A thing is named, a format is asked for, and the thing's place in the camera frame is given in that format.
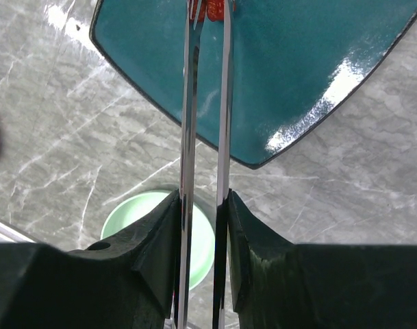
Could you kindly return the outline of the steel serving tongs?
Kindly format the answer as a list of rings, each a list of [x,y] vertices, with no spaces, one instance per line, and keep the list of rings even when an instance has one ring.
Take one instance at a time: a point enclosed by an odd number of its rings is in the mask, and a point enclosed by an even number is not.
[[[207,47],[199,50],[197,74],[197,113],[193,123],[196,129],[202,127],[202,116],[214,117],[214,135],[218,136],[220,111],[220,75],[221,68],[213,71],[205,70],[209,62]],[[217,185],[218,153],[205,141],[196,138],[194,142],[194,196],[193,205],[197,203],[212,222],[215,234],[216,217],[216,185]],[[194,289],[189,289],[188,295],[188,328],[211,328],[213,317],[213,289],[214,289],[214,263],[205,279]]]

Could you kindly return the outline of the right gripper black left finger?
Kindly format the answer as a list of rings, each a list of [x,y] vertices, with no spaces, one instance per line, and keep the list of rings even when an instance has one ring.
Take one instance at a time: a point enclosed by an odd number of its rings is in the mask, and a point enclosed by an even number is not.
[[[179,193],[85,250],[0,243],[0,328],[162,328],[179,255]]]

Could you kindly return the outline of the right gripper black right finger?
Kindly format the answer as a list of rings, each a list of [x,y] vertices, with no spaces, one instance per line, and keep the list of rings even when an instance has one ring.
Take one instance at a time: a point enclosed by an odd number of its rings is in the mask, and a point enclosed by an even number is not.
[[[417,245],[292,243],[228,196],[241,328],[417,328]]]

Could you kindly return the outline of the green round lid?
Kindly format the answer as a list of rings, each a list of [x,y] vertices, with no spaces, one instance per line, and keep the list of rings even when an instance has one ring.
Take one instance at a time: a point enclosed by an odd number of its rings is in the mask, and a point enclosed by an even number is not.
[[[107,217],[101,230],[105,239],[151,212],[169,191],[152,190],[139,193],[121,202]],[[192,210],[192,246],[190,258],[190,285],[192,290],[210,272],[214,263],[215,234],[212,222],[204,210],[194,203]]]

